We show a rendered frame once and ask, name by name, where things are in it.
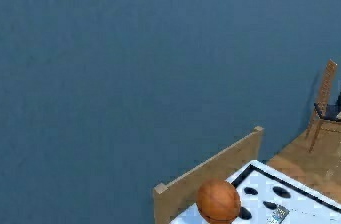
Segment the orange basketball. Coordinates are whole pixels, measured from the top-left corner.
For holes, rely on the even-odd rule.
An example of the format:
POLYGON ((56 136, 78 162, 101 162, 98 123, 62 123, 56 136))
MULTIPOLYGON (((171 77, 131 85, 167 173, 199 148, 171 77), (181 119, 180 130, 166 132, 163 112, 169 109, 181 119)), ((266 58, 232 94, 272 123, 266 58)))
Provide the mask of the orange basketball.
POLYGON ((199 187, 196 205, 209 224, 231 224, 239 216, 241 200, 231 183, 212 179, 199 187))

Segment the wooden bed with spotted cover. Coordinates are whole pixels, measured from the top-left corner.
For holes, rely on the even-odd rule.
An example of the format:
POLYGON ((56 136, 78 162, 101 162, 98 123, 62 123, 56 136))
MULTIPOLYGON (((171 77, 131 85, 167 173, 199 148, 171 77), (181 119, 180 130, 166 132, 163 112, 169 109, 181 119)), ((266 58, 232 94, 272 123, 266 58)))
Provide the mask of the wooden bed with spotted cover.
POLYGON ((341 224, 341 203, 300 181, 286 168, 257 160, 264 129, 256 127, 175 180, 153 189, 155 224, 209 224, 199 213, 199 187, 225 180, 237 190, 241 208, 231 224, 271 224, 278 206, 290 213, 281 224, 341 224))

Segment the small grey remote control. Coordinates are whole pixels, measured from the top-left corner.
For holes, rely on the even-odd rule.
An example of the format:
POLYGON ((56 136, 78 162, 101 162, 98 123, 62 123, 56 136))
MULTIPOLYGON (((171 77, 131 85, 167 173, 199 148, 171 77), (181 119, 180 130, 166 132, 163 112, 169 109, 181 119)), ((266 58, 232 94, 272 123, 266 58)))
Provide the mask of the small grey remote control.
POLYGON ((270 223, 271 224, 281 224, 285 218, 289 215, 290 211, 283 207, 278 206, 272 213, 270 223))

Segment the wooden chair with blue seat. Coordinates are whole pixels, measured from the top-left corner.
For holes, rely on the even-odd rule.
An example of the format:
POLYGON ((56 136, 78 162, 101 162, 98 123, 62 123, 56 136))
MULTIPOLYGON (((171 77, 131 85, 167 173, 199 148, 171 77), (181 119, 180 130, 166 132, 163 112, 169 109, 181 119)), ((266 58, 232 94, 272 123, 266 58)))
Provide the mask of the wooden chair with blue seat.
MULTIPOLYGON (((316 97, 316 100, 314 102, 314 109, 305 133, 305 138, 308 138, 314 121, 318 120, 314 135, 308 149, 309 153, 314 150, 320 131, 327 130, 326 128, 322 127, 324 122, 341 125, 341 118, 338 118, 338 114, 341 112, 341 106, 330 105, 328 103, 330 99, 330 91, 332 88, 332 80, 335 77, 336 71, 337 64, 333 60, 329 59, 322 75, 322 81, 318 91, 318 96, 316 97)), ((327 131, 341 133, 341 130, 336 129, 328 129, 327 131)), ((339 157, 341 158, 341 143, 339 147, 339 157)))

